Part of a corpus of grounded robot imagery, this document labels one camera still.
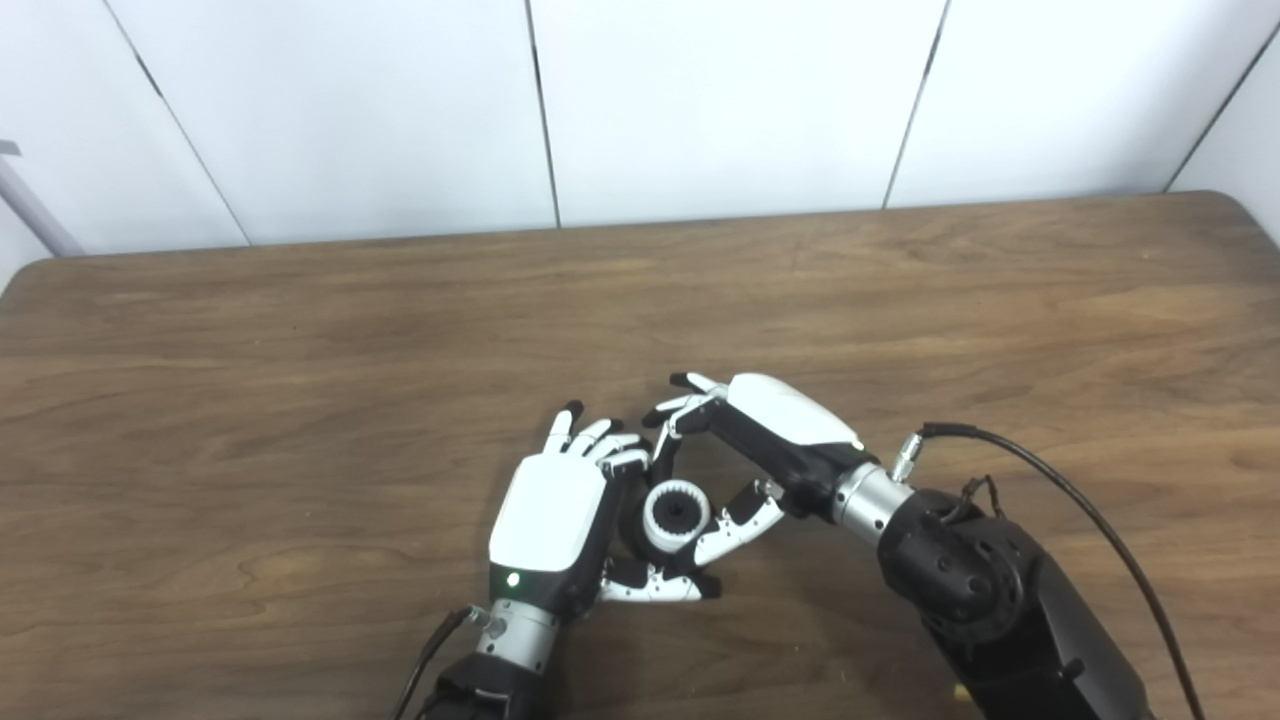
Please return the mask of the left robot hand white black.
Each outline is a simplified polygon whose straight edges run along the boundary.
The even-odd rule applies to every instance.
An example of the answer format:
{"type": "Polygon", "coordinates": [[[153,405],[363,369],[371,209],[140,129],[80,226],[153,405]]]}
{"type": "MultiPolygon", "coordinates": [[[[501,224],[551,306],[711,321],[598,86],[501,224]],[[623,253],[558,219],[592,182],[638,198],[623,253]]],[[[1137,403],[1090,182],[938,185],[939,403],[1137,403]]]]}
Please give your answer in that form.
{"type": "Polygon", "coordinates": [[[527,605],[568,624],[599,598],[608,602],[718,600],[714,577],[660,578],[645,562],[636,585],[611,577],[609,548],[625,500],[646,479],[652,443],[604,418],[579,429],[584,405],[567,402],[541,447],[524,457],[500,503],[488,543],[489,593],[498,606],[527,605]]]}

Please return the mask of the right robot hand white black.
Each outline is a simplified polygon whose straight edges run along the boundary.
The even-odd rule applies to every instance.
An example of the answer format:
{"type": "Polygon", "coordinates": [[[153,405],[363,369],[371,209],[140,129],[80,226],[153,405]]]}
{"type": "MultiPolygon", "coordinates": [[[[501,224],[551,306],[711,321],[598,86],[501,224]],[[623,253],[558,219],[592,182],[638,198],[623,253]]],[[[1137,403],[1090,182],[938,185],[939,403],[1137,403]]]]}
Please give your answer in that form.
{"type": "Polygon", "coordinates": [[[842,484],[874,461],[856,432],[792,386],[758,373],[719,383],[676,373],[687,395],[658,404],[643,419],[659,432],[652,484],[673,478],[675,456],[690,436],[712,433],[764,473],[745,486],[694,539],[681,542],[668,574],[692,574],[758,538],[783,515],[835,524],[842,484]]]}

